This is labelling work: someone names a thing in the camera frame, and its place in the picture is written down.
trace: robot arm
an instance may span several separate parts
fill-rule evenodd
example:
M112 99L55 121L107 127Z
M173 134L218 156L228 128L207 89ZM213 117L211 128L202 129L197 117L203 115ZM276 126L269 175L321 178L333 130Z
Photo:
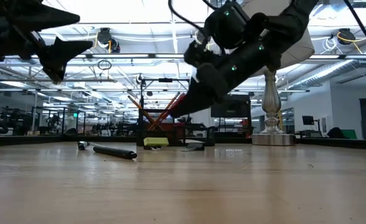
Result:
M203 43L191 43L185 53L185 62L197 68L198 82L191 79L187 95L172 108L172 115L209 108L264 66L278 70L281 55L302 38L317 3L292 0L279 16L257 13L252 18L235 1L216 9L201 29ZM206 50L210 37L220 48L235 51L230 55L213 54Z

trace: yellow sponge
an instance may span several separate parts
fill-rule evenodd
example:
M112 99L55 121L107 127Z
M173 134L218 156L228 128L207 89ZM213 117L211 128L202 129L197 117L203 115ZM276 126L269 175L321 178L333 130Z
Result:
M145 138L144 146L168 146L168 138Z

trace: metal vase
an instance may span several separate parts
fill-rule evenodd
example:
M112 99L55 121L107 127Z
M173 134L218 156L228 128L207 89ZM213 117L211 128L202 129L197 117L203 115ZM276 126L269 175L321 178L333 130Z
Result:
M265 91L263 95L262 108L266 112L265 130L262 134L284 134L279 128L278 112L281 110L281 98L275 85L276 72L266 70Z

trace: computer screen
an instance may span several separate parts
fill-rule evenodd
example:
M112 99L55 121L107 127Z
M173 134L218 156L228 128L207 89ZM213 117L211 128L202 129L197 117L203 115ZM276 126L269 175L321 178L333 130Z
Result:
M303 125L314 125L313 116L303 116Z
M249 95L228 95L223 102L211 107L212 118L248 118L249 114Z

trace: green object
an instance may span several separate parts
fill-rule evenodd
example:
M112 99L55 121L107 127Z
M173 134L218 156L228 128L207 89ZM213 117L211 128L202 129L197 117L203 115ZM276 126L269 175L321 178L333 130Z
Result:
M349 139L358 139L355 130L342 130L343 135Z
M168 138L145 138L144 146L168 146Z

